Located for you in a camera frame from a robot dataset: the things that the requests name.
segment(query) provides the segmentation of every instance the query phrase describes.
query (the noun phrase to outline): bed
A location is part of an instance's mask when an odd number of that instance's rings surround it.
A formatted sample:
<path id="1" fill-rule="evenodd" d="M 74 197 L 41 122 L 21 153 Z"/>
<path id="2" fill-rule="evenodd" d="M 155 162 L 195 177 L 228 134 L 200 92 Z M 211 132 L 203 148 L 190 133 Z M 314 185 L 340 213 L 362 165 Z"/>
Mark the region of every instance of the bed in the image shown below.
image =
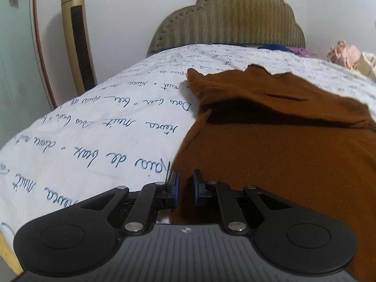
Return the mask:
<path id="1" fill-rule="evenodd" d="M 186 83 L 200 73 L 292 72 L 315 86 L 368 105 L 376 120 L 376 84 L 320 59 L 243 45 L 304 47 L 283 0 L 198 0 L 158 27 L 145 60 L 37 119 L 0 151 L 0 255 L 20 267 L 14 234 L 26 222 L 118 185 L 131 191 L 165 181 L 198 100 Z"/>

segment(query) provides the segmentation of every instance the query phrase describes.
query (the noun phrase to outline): brown shirt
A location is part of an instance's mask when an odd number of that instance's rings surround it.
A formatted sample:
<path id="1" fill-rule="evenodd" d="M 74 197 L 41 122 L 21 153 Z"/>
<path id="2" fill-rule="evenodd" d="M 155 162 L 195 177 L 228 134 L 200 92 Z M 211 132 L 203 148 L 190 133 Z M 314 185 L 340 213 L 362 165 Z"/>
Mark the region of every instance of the brown shirt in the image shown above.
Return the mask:
<path id="1" fill-rule="evenodd" d="M 199 168 L 207 181 L 259 186 L 347 223 L 358 239 L 349 270 L 376 281 L 376 125 L 367 106 L 257 65 L 206 76 L 189 69 L 188 83 L 200 112 L 172 165 L 182 190 L 172 221 L 213 220 L 193 204 Z"/>

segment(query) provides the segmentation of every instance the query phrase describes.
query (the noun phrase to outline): purple cloth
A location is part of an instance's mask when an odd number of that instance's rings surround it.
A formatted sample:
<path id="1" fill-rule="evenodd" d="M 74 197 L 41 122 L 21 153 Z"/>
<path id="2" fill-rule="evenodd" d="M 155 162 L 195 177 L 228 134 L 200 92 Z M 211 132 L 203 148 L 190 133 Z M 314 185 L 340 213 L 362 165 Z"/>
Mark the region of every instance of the purple cloth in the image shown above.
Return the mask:
<path id="1" fill-rule="evenodd" d="M 300 57 L 311 57 L 311 53 L 308 52 L 305 48 L 289 48 L 291 51 Z"/>

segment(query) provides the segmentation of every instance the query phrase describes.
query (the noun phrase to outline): tufted headboard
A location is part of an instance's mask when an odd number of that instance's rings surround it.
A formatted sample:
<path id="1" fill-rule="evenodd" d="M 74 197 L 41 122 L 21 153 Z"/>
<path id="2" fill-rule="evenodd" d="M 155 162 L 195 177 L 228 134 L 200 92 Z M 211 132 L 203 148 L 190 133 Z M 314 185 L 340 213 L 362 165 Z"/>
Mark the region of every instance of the tufted headboard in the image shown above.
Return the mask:
<path id="1" fill-rule="evenodd" d="M 197 0 L 163 20 L 148 55 L 195 43 L 305 47 L 303 31 L 283 0 Z"/>

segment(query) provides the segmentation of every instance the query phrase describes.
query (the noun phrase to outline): mattress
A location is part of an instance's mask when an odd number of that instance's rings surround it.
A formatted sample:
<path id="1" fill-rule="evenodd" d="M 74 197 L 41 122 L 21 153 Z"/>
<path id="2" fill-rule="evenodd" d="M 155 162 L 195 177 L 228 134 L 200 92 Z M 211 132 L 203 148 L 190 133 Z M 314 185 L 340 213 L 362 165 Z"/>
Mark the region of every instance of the mattress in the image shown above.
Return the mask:
<path id="1" fill-rule="evenodd" d="M 12 247 L 17 230 L 36 217 L 118 185 L 136 191 L 165 181 L 197 115 L 187 69 L 208 74 L 251 63 L 357 99 L 376 120 L 376 82 L 324 60 L 230 45 L 163 51 L 36 120 L 2 148 L 0 228 L 7 243 Z"/>

